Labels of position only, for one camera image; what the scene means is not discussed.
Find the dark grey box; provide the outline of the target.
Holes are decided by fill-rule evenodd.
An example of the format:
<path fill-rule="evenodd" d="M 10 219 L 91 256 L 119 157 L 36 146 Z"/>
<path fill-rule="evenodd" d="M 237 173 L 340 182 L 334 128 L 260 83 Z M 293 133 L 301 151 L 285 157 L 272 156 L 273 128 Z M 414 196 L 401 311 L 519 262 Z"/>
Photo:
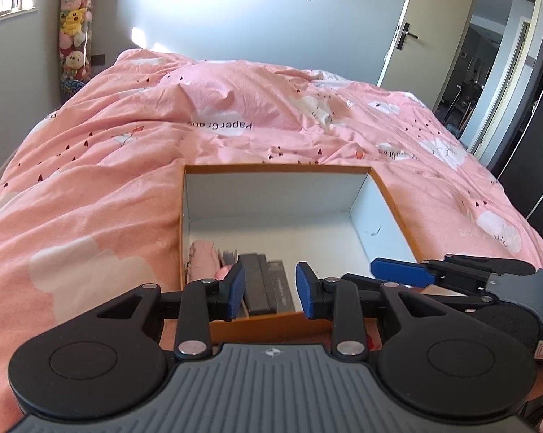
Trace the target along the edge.
<path fill-rule="evenodd" d="M 245 304 L 249 316 L 276 313 L 276 302 L 268 278 L 266 257 L 263 254 L 244 253 L 238 256 L 246 277 Z"/>

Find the grey photo card box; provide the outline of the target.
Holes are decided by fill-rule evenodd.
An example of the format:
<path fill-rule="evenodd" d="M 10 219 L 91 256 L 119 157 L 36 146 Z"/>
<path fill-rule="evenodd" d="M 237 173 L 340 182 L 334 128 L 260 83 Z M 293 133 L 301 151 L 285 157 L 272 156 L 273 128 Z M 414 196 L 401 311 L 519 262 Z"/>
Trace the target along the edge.
<path fill-rule="evenodd" d="M 283 262 L 280 260 L 267 261 L 266 270 L 277 313 L 294 312 L 295 304 Z"/>

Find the white bedroom door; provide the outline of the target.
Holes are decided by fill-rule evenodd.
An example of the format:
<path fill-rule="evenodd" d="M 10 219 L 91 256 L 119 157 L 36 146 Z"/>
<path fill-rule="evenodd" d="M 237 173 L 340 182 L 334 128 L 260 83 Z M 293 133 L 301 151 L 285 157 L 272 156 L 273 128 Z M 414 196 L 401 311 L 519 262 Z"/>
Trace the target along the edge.
<path fill-rule="evenodd" d="M 474 0 L 404 0 L 378 85 L 434 109 L 446 89 Z"/>

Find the pink folded cloth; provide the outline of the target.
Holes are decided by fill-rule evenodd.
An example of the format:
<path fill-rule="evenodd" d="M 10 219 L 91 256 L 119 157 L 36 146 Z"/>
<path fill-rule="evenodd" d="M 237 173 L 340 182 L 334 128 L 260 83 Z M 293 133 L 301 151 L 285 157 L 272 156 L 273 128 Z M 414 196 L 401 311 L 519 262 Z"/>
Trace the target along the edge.
<path fill-rule="evenodd" d="M 218 251 L 211 241 L 195 240 L 190 245 L 187 281 L 215 280 L 215 272 L 222 267 Z"/>

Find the pink patterned duvet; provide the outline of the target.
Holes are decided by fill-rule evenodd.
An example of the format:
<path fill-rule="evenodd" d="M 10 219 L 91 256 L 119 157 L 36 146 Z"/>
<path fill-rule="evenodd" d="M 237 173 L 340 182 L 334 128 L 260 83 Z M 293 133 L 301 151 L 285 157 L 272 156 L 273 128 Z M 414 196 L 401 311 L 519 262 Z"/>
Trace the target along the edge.
<path fill-rule="evenodd" d="M 543 239 L 420 99 L 321 70 L 127 50 L 28 134 L 0 179 L 0 432 L 34 335 L 148 281 L 176 289 L 188 164 L 363 166 L 422 254 L 517 258 Z"/>

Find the orange cardboard box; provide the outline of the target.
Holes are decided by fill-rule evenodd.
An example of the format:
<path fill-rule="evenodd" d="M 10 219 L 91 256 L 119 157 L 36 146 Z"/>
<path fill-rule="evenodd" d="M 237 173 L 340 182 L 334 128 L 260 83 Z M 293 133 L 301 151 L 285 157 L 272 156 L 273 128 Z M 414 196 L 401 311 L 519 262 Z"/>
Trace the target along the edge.
<path fill-rule="evenodd" d="M 367 276 L 377 257 L 418 262 L 423 252 L 390 189 L 369 167 L 187 165 L 181 259 L 192 242 L 281 261 L 289 287 L 306 261 L 318 277 Z"/>

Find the plush toy hanging column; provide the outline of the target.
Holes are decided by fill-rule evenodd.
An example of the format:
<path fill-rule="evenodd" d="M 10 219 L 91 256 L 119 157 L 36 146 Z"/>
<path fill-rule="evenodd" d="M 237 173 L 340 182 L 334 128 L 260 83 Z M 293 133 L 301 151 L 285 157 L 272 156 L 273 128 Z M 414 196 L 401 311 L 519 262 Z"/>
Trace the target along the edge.
<path fill-rule="evenodd" d="M 60 0 L 58 54 L 63 103 L 91 78 L 92 6 L 93 0 Z"/>

